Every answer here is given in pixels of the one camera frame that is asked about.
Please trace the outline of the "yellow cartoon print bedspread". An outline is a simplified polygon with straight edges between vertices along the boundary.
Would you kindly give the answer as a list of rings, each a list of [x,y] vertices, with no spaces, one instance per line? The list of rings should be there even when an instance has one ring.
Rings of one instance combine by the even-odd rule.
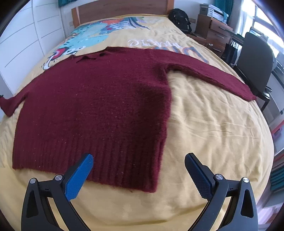
[[[230,66],[167,17],[139,15],[133,23],[121,16],[77,28],[34,67],[22,86],[41,74],[44,65],[109,46],[168,49],[234,75]],[[91,230],[187,230],[206,204],[184,166],[187,153],[228,179],[248,177],[256,199],[265,190],[274,147],[258,104],[179,72],[169,73],[168,82],[171,114],[157,191],[85,182],[72,203]]]

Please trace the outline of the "black office chair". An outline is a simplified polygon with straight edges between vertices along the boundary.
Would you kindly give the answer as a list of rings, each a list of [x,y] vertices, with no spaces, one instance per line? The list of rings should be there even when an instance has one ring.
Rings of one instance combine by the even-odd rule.
[[[253,95],[264,101],[261,111],[264,111],[271,99],[272,90],[267,84],[274,64],[275,56],[268,43],[261,37],[247,32],[233,70],[249,86]]]

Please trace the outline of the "teal curtain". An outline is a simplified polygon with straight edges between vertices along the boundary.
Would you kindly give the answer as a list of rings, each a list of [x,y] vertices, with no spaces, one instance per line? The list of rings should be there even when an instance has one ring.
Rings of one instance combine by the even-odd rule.
[[[75,2],[76,0],[58,0],[58,7],[61,8],[67,4]]]

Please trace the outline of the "white wardrobe with doors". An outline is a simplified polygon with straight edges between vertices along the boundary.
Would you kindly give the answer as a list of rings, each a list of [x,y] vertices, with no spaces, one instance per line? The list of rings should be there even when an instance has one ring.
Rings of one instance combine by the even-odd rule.
[[[65,39],[58,2],[29,1],[1,35],[1,76],[12,93],[33,67]]]

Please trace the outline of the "wooden bed headboard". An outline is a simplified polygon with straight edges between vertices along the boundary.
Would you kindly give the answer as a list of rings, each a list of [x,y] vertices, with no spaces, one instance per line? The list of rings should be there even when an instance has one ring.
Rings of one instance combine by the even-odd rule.
[[[71,10],[73,25],[128,14],[167,15],[174,9],[174,0],[102,0],[76,6]]]

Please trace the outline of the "brown wooden drawer cabinet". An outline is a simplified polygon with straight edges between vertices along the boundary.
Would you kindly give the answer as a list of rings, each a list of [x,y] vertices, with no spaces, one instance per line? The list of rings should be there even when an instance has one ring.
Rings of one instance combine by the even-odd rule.
[[[205,46],[218,57],[224,53],[226,44],[231,40],[233,29],[227,24],[205,15],[198,15],[195,34],[205,39]]]

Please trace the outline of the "black desk by window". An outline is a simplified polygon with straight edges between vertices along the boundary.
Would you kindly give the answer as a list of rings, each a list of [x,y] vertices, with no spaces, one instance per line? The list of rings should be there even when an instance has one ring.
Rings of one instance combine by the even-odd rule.
[[[238,45],[243,46],[245,38],[242,37],[240,34],[236,34],[235,32],[228,30],[231,35],[232,41],[236,42]]]

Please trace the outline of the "dark red knitted sweater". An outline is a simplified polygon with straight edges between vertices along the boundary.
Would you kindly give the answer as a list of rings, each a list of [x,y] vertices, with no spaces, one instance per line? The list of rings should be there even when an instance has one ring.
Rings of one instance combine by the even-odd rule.
[[[1,98],[6,116],[22,107],[13,168],[61,173],[90,153],[90,181],[155,192],[170,117],[171,70],[255,100],[233,75],[169,50],[107,47],[71,55],[15,96]]]

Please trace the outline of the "stack of papers and boxes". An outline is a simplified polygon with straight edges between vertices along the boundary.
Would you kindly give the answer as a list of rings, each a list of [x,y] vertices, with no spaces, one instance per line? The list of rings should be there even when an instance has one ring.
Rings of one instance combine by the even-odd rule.
[[[200,4],[199,14],[215,18],[223,23],[227,23],[229,15],[212,4]]]

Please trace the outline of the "black backpack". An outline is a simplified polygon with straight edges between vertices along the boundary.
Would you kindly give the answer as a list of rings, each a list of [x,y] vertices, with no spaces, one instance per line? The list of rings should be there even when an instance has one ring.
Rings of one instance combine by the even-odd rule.
[[[192,32],[191,23],[186,12],[181,9],[173,9],[168,14],[168,19],[178,27],[183,33],[190,34]]]

